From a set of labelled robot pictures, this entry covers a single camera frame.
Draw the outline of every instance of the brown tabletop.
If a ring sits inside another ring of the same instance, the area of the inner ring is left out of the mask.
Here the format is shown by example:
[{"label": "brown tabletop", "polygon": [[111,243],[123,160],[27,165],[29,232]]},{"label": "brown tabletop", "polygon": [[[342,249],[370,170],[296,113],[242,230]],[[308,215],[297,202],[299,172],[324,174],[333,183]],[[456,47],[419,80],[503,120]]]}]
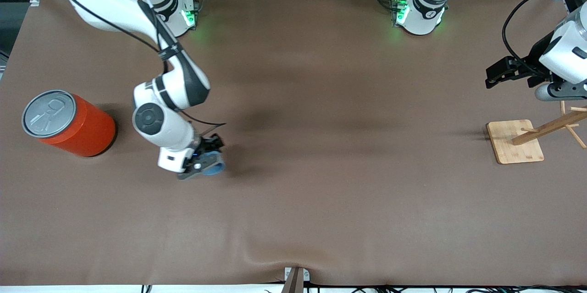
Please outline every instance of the brown tabletop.
[{"label": "brown tabletop", "polygon": [[[450,0],[417,37],[374,0],[206,0],[180,39],[212,84],[189,113],[228,122],[227,170],[179,181],[131,124],[157,56],[41,0],[0,83],[0,284],[272,282],[291,265],[332,285],[585,284],[587,154],[557,132],[545,161],[504,166],[486,135],[559,115],[525,82],[485,89],[518,2]],[[525,55],[564,15],[533,0],[512,46]],[[53,88],[112,114],[108,152],[23,132],[27,102]]]}]

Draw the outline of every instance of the can lid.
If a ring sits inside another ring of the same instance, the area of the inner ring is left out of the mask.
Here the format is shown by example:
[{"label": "can lid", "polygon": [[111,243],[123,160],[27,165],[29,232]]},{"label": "can lid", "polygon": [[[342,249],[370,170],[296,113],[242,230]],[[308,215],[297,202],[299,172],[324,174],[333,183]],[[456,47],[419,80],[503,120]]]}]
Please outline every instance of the can lid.
[{"label": "can lid", "polygon": [[50,138],[65,130],[76,112],[75,99],[63,90],[36,96],[22,112],[22,127],[35,138]]}]

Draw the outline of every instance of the orange can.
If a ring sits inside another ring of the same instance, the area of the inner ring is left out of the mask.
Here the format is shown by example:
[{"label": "orange can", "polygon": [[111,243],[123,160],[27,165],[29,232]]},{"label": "orange can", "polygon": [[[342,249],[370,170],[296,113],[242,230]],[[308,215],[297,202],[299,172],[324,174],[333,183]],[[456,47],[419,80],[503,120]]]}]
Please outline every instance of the orange can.
[{"label": "orange can", "polygon": [[108,113],[63,90],[36,96],[22,113],[22,127],[42,143],[80,157],[100,155],[116,137],[116,124]]}]

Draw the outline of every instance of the wooden mug tree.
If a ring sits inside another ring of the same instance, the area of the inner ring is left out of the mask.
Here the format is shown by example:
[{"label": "wooden mug tree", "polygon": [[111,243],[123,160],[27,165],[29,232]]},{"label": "wooden mug tree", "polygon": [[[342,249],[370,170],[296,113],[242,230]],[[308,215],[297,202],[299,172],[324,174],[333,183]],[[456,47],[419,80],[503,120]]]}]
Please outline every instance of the wooden mug tree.
[{"label": "wooden mug tree", "polygon": [[500,164],[531,163],[543,161],[544,155],[537,138],[566,129],[577,143],[587,149],[581,138],[573,130],[579,126],[577,122],[587,119],[587,106],[571,107],[566,113],[564,101],[560,102],[560,117],[547,122],[538,128],[532,127],[530,120],[489,122],[487,131],[493,144],[495,157]]}]

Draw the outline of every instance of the square wooden base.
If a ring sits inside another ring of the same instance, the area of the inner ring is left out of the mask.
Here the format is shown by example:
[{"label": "square wooden base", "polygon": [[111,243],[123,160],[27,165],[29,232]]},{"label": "square wooden base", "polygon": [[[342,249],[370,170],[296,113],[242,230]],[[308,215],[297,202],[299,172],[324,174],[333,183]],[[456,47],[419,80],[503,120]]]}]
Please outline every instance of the square wooden base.
[{"label": "square wooden base", "polygon": [[500,164],[533,163],[543,161],[543,150],[538,140],[532,140],[522,145],[513,145],[511,140],[526,132],[522,128],[533,128],[530,120],[489,122],[487,131],[493,144],[495,158]]}]

